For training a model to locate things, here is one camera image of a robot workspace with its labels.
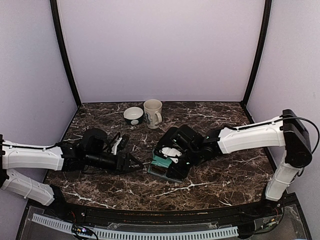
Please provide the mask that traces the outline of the blue grey glasses case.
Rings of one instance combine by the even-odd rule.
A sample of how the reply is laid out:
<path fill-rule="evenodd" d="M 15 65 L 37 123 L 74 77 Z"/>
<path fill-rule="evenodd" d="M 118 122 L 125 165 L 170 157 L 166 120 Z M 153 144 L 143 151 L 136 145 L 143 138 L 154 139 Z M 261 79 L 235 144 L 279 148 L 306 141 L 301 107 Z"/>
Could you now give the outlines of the blue grey glasses case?
<path fill-rule="evenodd" d="M 189 175 L 190 169 L 174 163 L 169 157 L 153 153 L 147 173 L 174 183 L 182 183 Z"/>

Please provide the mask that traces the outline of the brown tinted sunglasses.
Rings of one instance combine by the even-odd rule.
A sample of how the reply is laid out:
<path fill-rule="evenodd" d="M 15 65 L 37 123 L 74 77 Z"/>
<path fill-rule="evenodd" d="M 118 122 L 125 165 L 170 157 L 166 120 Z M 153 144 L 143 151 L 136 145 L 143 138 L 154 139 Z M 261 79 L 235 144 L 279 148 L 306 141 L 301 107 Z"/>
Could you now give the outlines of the brown tinted sunglasses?
<path fill-rule="evenodd" d="M 159 167 L 156 165 L 152 165 L 149 167 L 149 172 L 154 175 L 160 175 L 160 176 L 166 175 L 167 170 L 168 170 L 167 168 Z"/>

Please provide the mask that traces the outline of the black glasses case beige lining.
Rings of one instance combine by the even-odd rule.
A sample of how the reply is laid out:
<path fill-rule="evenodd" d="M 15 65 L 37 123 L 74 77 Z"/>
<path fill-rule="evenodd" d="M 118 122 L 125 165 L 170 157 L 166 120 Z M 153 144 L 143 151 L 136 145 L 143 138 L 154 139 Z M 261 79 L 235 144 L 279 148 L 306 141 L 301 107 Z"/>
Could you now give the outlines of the black glasses case beige lining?
<path fill-rule="evenodd" d="M 170 147 L 172 148 L 175 144 L 174 142 L 171 140 L 171 137 L 174 135 L 174 133 L 178 130 L 177 127 L 170 127 L 165 133 L 164 135 L 159 139 L 159 141 L 157 142 L 156 147 L 158 149 L 163 148 L 163 147 Z"/>

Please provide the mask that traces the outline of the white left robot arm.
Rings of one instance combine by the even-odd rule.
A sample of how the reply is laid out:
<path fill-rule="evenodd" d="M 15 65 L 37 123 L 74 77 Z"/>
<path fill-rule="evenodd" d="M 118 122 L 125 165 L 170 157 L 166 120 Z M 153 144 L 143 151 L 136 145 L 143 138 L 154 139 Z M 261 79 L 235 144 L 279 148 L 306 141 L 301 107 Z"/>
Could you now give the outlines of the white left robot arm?
<path fill-rule="evenodd" d="M 74 143 L 58 142 L 52 146 L 17 144 L 1 139 L 0 188 L 50 206 L 58 217 L 67 218 L 71 208 L 59 187 L 35 181 L 16 169 L 74 172 L 94 167 L 113 175 L 132 173 L 143 169 L 144 165 L 131 153 L 120 153 L 128 140 L 127 135 L 120 133 L 108 140 L 108 134 L 98 128 L 86 130 Z"/>

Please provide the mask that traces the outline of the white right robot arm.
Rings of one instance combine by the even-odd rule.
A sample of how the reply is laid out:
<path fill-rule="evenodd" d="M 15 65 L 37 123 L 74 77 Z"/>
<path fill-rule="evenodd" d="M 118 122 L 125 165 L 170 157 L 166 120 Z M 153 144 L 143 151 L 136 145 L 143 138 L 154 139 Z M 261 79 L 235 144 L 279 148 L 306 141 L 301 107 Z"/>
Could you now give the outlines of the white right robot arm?
<path fill-rule="evenodd" d="M 280 116 L 245 126 L 211 129 L 206 135 L 184 124 L 171 127 L 152 151 L 147 172 L 172 181 L 183 182 L 193 166 L 216 157 L 242 150 L 284 147 L 284 154 L 272 179 L 267 183 L 263 200 L 255 205 L 255 213 L 266 217 L 275 208 L 287 187 L 312 159 L 317 149 L 311 146 L 309 131 L 303 124 L 312 121 L 298 117 L 291 109 Z"/>

